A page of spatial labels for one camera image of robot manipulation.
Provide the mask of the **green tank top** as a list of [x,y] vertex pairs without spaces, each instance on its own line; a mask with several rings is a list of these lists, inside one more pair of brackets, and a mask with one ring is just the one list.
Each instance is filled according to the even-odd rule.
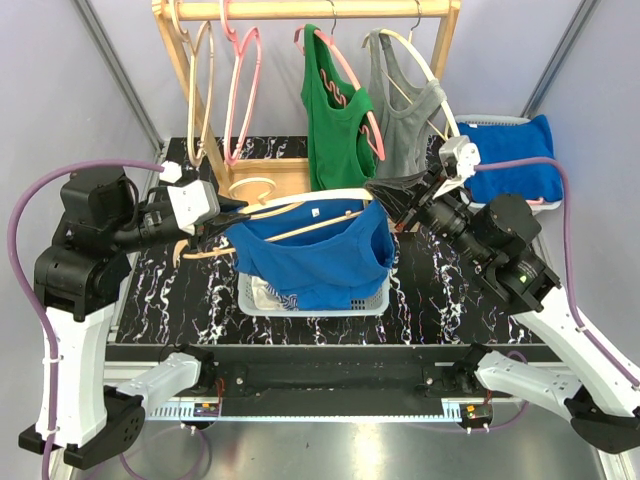
[[344,81],[320,29],[307,24],[304,38],[302,103],[308,118],[308,162],[314,191],[358,188],[376,175],[376,160],[367,135],[373,110],[366,89]]

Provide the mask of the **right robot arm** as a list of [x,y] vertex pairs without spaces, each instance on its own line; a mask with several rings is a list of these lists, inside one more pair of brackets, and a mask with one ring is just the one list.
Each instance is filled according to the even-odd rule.
[[639,368],[593,325],[578,319],[568,285],[532,250],[541,226],[520,195],[501,194],[478,212],[451,194],[437,173],[370,180],[366,190],[400,231],[420,225],[446,241],[473,269],[498,310],[537,335],[569,368],[567,375],[514,361],[474,343],[444,368],[446,391],[502,392],[568,421],[591,446],[619,454],[639,445]]

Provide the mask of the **blue white striped tank top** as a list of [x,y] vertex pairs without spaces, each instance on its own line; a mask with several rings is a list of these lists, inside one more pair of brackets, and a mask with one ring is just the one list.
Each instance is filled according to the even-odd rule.
[[296,294],[280,294],[271,285],[264,287],[264,294],[267,310],[297,311],[299,309]]

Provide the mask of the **wooden hanger with blue top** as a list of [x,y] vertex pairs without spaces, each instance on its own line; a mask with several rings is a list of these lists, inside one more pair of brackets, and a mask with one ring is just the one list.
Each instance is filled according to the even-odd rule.
[[[241,213],[248,214],[251,220],[266,219],[279,214],[284,214],[298,207],[301,207],[304,203],[310,201],[346,199],[370,202],[374,200],[373,195],[367,192],[364,188],[346,188],[304,192],[269,200],[269,197],[275,192],[277,184],[274,180],[267,179],[266,177],[249,177],[232,183],[228,189],[229,196],[233,200],[237,200],[236,191],[239,188],[252,183],[267,184],[269,186],[269,189],[256,197],[256,199],[258,200],[257,204],[243,207],[240,210]],[[236,252],[236,249],[234,247],[216,247],[207,252],[184,253],[184,250],[187,246],[188,242],[186,240],[180,240],[176,243],[172,255],[172,264],[174,268],[178,268],[182,260],[201,260],[219,257],[222,255],[229,255]]]

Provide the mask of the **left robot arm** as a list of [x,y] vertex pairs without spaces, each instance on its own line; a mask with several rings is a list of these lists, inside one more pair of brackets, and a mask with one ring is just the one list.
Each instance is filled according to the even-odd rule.
[[[215,358],[180,345],[156,366],[116,386],[104,382],[107,337],[129,255],[177,241],[196,243],[242,222],[244,202],[186,177],[173,162],[157,170],[167,198],[140,197],[126,160],[81,162],[59,168],[28,188],[14,207],[7,248],[14,274],[43,329],[41,410],[19,437],[21,448],[49,458],[61,450],[67,465],[87,470],[123,454],[145,420],[171,397],[220,389]],[[63,180],[64,211],[50,246],[27,277],[17,253],[20,218],[37,191]]]

